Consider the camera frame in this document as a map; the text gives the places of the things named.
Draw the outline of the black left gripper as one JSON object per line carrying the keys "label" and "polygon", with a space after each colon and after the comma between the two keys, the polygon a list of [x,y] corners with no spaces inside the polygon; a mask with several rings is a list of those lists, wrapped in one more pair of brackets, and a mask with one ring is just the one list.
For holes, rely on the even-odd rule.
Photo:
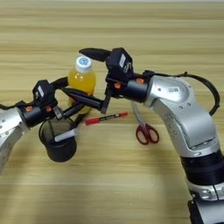
{"label": "black left gripper", "polygon": [[[61,89],[68,86],[67,77],[59,78],[52,82],[52,86],[55,89]],[[52,101],[47,104],[37,104],[36,102],[25,103],[20,101],[17,104],[17,108],[20,109],[21,116],[28,128],[37,126],[38,124],[56,117],[53,109],[58,105],[57,101]],[[62,111],[63,118],[69,118],[84,108],[84,104],[76,102],[71,107]]]}

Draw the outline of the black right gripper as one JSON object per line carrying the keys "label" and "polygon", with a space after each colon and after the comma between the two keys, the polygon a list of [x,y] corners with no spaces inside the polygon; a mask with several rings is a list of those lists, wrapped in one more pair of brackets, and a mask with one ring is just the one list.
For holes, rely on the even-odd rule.
{"label": "black right gripper", "polygon": [[[80,49],[79,53],[92,60],[104,62],[111,54],[111,51],[100,48],[84,48]],[[105,114],[111,98],[125,98],[133,102],[145,102],[150,81],[151,71],[148,70],[145,70],[142,74],[133,73],[127,81],[111,78],[110,74],[108,74],[104,101],[73,88],[63,87],[62,91],[76,102]]]}

